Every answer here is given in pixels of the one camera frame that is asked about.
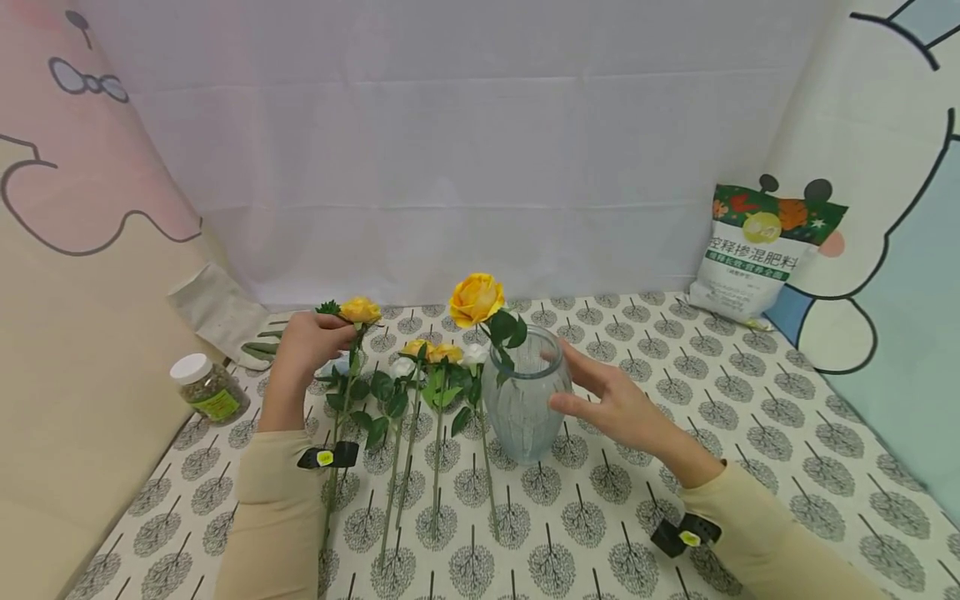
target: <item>black clip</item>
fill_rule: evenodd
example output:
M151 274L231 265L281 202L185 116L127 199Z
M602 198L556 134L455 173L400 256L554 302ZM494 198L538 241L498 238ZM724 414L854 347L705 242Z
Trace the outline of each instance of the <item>black clip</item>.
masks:
M297 461L300 468L348 468L357 464L360 444L356 442L337 442L333 450L309 448Z
M688 546L696 548L708 542L716 542L721 533L720 527L715 523L687 513L680 521L680 526L666 519L661 520L656 531L650 536L650 541L668 557L675 559L683 554Z

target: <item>fertilizer bag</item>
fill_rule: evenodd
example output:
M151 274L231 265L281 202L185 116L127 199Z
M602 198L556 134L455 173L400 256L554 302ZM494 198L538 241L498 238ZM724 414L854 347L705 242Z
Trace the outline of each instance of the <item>fertilizer bag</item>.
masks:
M689 301L760 329L760 318L808 252L840 225L845 206L775 198L737 185L717 185L713 233Z

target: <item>flower stem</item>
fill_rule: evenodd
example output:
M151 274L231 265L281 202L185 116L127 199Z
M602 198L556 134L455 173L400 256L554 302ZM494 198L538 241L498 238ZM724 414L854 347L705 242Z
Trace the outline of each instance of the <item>flower stem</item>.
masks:
M383 520L383 540L380 542L380 564L383 565L383 557L387 552L387 534L390 533L390 512L394 508L394 489L396 487L396 459L400 456L400 432L403 431L403 417L396 427L396 437L394 438L394 466L390 473L390 486L387 488L387 516Z
M446 373L444 373L444 384L441 386L440 397L446 392ZM440 486L440 433L444 426L444 409L437 407L437 441L434 443L433 452L433 521L430 530L433 532L434 540L437 538L437 513L440 511L438 504L437 488Z
M340 421L346 415L349 415L350 409L350 390L353 389L353 382L356 381L357 375L353 373L353 360L356 356L356 352L363 345L363 334L366 330L362 330L357 335L356 339L353 341L352 346L350 347L350 375L347 378L347 389L344 391L344 410L337 411L333 416L333 445L336 445L340 441ZM339 485L340 478L337 477L339 474L338 469L333 469L330 473L330 477L333 478L333 481L330 483L330 496L326 499L326 515L324 515L324 530L322 537L320 538L320 550L323 552L326 550L326 543L330 537L330 518L333 517L333 507L337 503L337 486Z
M400 484L400 505L396 508L396 528L400 528L400 518L403 516L403 503L407 499L407 483L410 481L410 455L414 451L414 440L416 439L417 425L420 423L420 363L417 364L417 370L414 373L414 381L417 386L417 396L414 398L414 418L410 421L410 441L407 443L407 466L403 470L403 483ZM384 527L389 527L390 523L384 523Z
M493 473L490 471L490 455L487 452L487 416L483 412L483 399L477 402L480 414L480 440L483 442L483 462L487 467L487 495L490 497L490 518L493 522L493 539L500 542L500 523L496 518L496 503L493 501Z

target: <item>cartoon bear drawing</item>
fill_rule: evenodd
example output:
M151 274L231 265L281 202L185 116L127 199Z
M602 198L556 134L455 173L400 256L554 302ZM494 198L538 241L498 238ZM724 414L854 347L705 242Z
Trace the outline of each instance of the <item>cartoon bear drawing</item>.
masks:
M90 24L66 2L0 3L0 197L49 248L86 255L108 247L130 218L176 242L200 234L110 74Z
M867 12L884 5L884 16ZM936 2L852 7L824 36L768 163L779 195L800 195L824 179L832 200L850 208L767 313L826 373L856 371L873 356L876 329L856 296L896 251L890 233L922 199L954 127L953 99L938 83L951 69L935 51L955 33L960 11L950 21L928 18L943 9Z

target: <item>right hand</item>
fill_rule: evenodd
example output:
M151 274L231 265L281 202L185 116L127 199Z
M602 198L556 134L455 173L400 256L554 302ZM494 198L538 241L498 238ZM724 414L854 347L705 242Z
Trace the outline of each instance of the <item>right hand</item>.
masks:
M333 315L295 313L283 330L271 380L278 373L312 377L315 370L340 356L341 350L348 350L356 336L352 324Z
M629 375L584 356L561 340L573 382L600 398L591 403L574 394L554 394L550 408L583 419L615 442L661 456L685 433L650 401Z

